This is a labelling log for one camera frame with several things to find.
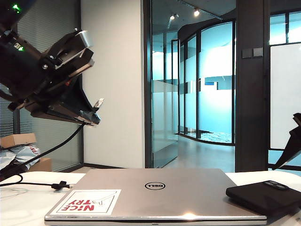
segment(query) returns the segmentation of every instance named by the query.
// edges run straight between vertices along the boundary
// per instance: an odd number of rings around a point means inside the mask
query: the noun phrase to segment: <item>table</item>
[[[27,172],[22,174],[23,182],[77,183],[84,173],[59,172]],[[301,191],[301,177],[282,171],[259,171],[245,173],[227,173],[227,176],[237,185],[275,180],[288,185],[292,189]],[[14,176],[1,183],[18,181]],[[1,226],[44,226],[45,214],[69,191],[63,188],[54,191],[49,186],[10,185],[0,188],[0,225]],[[270,226],[300,226],[301,211],[294,215],[286,215],[281,219],[270,222]]]

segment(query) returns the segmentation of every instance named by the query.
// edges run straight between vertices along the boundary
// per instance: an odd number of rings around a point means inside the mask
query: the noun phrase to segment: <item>laptop lid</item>
[[[45,216],[46,225],[262,225],[231,202],[220,169],[92,169]]]

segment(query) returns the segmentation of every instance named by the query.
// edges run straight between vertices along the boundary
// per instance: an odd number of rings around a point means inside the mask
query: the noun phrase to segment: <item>black case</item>
[[[275,181],[229,187],[226,195],[265,216],[285,214],[301,206],[301,192]]]

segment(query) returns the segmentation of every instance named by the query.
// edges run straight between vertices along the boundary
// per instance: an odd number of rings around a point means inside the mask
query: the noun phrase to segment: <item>sticker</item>
[[[111,215],[121,190],[73,190],[51,215]]]

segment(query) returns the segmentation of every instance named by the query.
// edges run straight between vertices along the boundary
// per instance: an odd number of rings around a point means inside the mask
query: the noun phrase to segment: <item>white wall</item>
[[[94,67],[84,73],[91,102],[105,98],[102,120],[84,129],[84,162],[144,167],[140,0],[82,0],[81,28],[94,40]]]

